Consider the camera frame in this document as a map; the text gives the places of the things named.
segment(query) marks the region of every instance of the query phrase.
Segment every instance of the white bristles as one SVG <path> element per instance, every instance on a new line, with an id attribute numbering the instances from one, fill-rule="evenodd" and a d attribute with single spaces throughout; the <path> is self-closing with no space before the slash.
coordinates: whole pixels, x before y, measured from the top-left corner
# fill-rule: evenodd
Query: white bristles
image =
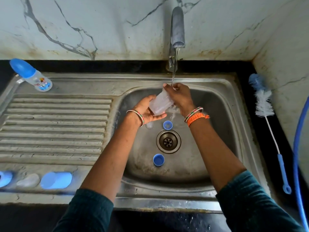
<path id="1" fill-rule="evenodd" d="M 259 117 L 266 117 L 274 115 L 272 105 L 269 102 L 269 97 L 271 96 L 271 91 L 259 90 L 255 93 L 257 98 L 257 109 L 255 114 Z"/>

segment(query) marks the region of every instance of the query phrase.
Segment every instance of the sleeve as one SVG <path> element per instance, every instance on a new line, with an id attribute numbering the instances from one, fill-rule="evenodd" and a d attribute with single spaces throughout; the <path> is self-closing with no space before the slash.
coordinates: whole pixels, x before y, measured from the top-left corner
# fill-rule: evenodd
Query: sleeve
<path id="1" fill-rule="evenodd" d="M 53 232 L 106 232 L 113 207 L 105 196 L 88 189 L 78 189 Z"/>
<path id="2" fill-rule="evenodd" d="M 305 231 L 266 194 L 249 171 L 237 175 L 216 198 L 232 232 Z"/>

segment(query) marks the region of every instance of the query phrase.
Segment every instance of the left hand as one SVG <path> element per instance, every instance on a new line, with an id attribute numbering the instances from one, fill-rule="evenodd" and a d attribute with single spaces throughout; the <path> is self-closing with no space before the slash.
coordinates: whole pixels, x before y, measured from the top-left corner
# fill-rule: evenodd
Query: left hand
<path id="1" fill-rule="evenodd" d="M 161 120 L 167 116 L 166 113 L 163 113 L 159 116 L 155 116 L 153 112 L 149 109 L 149 102 L 155 99 L 156 97 L 157 97 L 156 95 L 149 95 L 148 97 L 145 97 L 141 101 L 139 101 L 137 105 L 133 108 L 133 110 L 136 110 L 143 115 L 145 124 L 152 121 Z"/>

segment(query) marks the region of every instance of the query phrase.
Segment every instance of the orange thread bracelet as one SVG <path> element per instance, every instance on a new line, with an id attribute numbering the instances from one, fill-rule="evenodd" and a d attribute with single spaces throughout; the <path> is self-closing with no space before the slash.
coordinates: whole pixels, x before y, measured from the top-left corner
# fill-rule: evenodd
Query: orange thread bracelet
<path id="1" fill-rule="evenodd" d="M 204 115 L 203 113 L 195 113 L 194 115 L 192 115 L 192 116 L 188 119 L 188 121 L 187 121 L 188 126 L 190 127 L 190 125 L 191 125 L 194 121 L 196 121 L 197 119 L 199 119 L 199 118 L 209 119 L 210 116 L 209 116 L 209 115 Z"/>

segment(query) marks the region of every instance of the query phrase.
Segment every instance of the drain ring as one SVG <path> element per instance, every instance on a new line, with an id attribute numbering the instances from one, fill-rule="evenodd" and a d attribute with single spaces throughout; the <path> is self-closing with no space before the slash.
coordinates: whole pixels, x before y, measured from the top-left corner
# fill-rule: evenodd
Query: drain ring
<path id="1" fill-rule="evenodd" d="M 163 130 L 157 135 L 157 146 L 160 151 L 172 154 L 179 150 L 181 138 L 174 130 Z"/>

